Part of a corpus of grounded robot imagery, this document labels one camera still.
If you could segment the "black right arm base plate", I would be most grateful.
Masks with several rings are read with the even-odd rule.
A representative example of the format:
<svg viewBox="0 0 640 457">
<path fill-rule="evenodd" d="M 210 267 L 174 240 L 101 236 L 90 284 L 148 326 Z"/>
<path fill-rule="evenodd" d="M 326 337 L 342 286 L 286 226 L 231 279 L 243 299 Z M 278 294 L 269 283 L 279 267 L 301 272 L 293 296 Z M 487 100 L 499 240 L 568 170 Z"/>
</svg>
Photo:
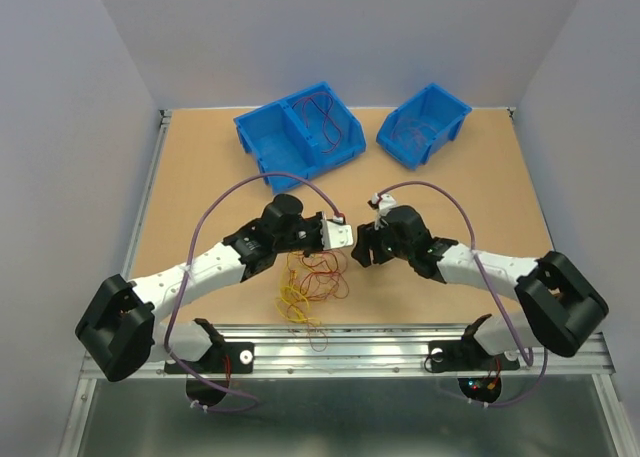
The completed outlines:
<svg viewBox="0 0 640 457">
<path fill-rule="evenodd" d="M 429 373 L 514 371 L 520 369 L 520 364 L 504 354 L 491 356 L 471 341 L 435 340 L 428 344 L 423 368 Z"/>
</svg>

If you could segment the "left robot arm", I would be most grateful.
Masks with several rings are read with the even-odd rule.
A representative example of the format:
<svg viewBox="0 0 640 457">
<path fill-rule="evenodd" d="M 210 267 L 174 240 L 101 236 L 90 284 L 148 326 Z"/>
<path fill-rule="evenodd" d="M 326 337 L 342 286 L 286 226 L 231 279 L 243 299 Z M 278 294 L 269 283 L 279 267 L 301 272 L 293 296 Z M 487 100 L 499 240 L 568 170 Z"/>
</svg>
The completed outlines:
<svg viewBox="0 0 640 457">
<path fill-rule="evenodd" d="M 205 295 L 244 282 L 270 268 L 281 253 L 324 251 L 329 221 L 302 215 L 302 203 L 279 194 L 262 215 L 192 259 L 128 281 L 119 274 L 98 287 L 75 335 L 111 382 L 148 362 L 183 360 L 215 369 L 223 348 L 203 321 L 177 324 L 171 314 Z"/>
</svg>

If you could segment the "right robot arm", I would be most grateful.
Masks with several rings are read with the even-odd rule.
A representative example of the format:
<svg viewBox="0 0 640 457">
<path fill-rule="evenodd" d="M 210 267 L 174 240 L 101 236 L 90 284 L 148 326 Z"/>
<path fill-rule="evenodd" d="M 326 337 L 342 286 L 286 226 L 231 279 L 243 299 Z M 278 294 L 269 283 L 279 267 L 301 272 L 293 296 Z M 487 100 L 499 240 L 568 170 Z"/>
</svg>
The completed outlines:
<svg viewBox="0 0 640 457">
<path fill-rule="evenodd" d="M 609 306 L 564 254 L 507 257 L 473 250 L 454 239 L 433 236 L 411 206 L 394 206 L 357 228 L 352 257 L 363 267 L 392 259 L 408 263 L 422 278 L 464 285 L 516 301 L 521 309 L 486 314 L 465 329 L 444 354 L 482 367 L 495 356 L 542 347 L 574 356 L 609 314 Z"/>
</svg>

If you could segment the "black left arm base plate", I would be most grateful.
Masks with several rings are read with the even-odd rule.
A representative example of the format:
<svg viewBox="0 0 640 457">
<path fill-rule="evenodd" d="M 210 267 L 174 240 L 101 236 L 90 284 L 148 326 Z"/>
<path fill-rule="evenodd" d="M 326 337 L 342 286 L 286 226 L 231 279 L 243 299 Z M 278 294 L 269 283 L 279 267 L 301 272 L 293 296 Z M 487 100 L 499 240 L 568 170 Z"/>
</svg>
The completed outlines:
<svg viewBox="0 0 640 457">
<path fill-rule="evenodd" d="M 250 341 L 185 344 L 177 348 L 177 355 L 200 374 L 244 375 L 253 372 L 255 344 Z"/>
</svg>

